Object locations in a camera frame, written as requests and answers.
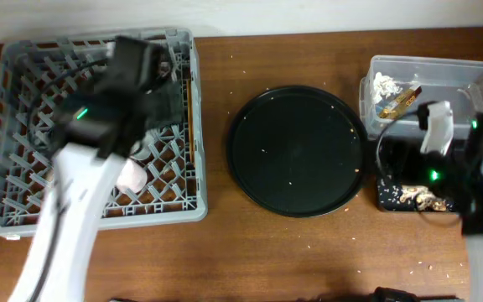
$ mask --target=black plate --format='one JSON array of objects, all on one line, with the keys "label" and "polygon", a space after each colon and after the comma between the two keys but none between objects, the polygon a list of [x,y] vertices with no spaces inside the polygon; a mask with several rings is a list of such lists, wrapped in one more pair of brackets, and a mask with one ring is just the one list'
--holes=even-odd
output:
[{"label": "black plate", "polygon": [[226,151],[233,177],[256,203],[307,217],[343,206],[362,187],[366,140],[361,120],[338,97],[288,86],[237,113]]}]

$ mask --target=clear plastic bin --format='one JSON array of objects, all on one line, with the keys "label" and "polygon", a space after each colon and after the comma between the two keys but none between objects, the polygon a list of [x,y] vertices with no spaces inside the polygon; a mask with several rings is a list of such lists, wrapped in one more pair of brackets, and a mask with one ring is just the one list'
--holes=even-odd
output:
[{"label": "clear plastic bin", "polygon": [[[466,138],[476,112],[483,112],[483,62],[406,56],[376,55],[359,90],[359,113],[369,138],[377,138],[391,121],[377,114],[399,94],[374,104],[373,80],[377,72],[391,76],[403,91],[418,83],[422,93],[408,108],[415,110],[429,101],[449,101],[454,112],[454,137]],[[388,135],[423,137],[415,117],[397,122]]]}]

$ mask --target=wooden tabletop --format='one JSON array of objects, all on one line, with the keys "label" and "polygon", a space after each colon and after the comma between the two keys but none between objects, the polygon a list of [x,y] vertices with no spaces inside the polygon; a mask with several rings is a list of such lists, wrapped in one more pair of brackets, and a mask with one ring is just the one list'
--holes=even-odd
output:
[{"label": "wooden tabletop", "polygon": [[[368,294],[377,286],[469,296],[459,226],[379,211],[373,181],[348,211],[306,219],[273,214],[230,177],[225,139],[236,112],[267,88],[318,87],[358,111],[359,82],[373,55],[483,60],[483,29],[197,39],[197,49],[209,214],[196,223],[99,232],[86,301],[296,300]],[[0,301],[12,292],[29,244],[0,238]]]}]

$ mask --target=brown wooden surface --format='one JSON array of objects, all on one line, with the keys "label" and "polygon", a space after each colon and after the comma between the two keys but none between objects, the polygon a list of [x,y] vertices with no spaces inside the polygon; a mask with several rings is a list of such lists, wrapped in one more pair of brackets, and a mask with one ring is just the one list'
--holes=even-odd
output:
[{"label": "brown wooden surface", "polygon": [[[348,211],[275,215],[231,179],[224,142],[234,114],[268,87],[315,86],[357,111],[359,82],[373,55],[483,60],[483,29],[198,39],[197,47],[209,214],[196,223],[100,232],[86,301],[295,300],[368,294],[377,286],[468,297],[458,226],[441,229],[416,215],[380,212],[373,182]],[[13,290],[29,244],[0,238],[0,301]]]}]

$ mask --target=gray plastic crate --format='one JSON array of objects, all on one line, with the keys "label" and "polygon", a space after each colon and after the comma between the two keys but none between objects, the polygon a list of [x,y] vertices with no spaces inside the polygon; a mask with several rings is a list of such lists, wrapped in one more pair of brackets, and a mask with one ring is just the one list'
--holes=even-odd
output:
[{"label": "gray plastic crate", "polygon": [[[80,35],[42,41],[19,41],[3,47],[0,62],[0,236],[32,236],[42,207],[49,159],[30,148],[26,112],[43,85],[79,65],[106,57],[107,44],[118,35],[167,45],[174,57],[184,108],[188,90],[192,99],[194,163],[190,162],[189,124],[156,129],[147,134],[151,155],[138,161],[147,170],[148,183],[138,194],[113,189],[100,229],[141,227],[198,221],[207,213],[205,152],[200,121],[199,58],[187,29],[139,29]],[[35,138],[50,129],[55,103],[102,66],[66,78],[43,96],[34,119]]]}]

